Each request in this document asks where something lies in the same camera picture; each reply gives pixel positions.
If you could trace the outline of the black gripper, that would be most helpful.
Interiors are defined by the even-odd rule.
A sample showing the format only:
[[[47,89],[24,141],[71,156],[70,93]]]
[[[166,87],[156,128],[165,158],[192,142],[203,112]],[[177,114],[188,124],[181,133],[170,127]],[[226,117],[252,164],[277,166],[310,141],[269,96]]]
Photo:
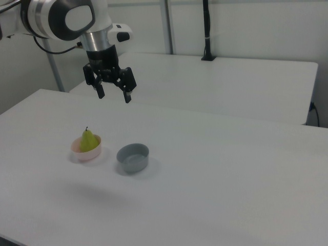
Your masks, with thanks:
[[[83,67],[86,84],[92,86],[98,98],[102,99],[105,93],[101,85],[101,75],[103,81],[115,83],[123,91],[125,102],[128,104],[137,84],[130,67],[119,67],[116,46],[112,45],[101,51],[87,51],[87,56],[89,63]]]

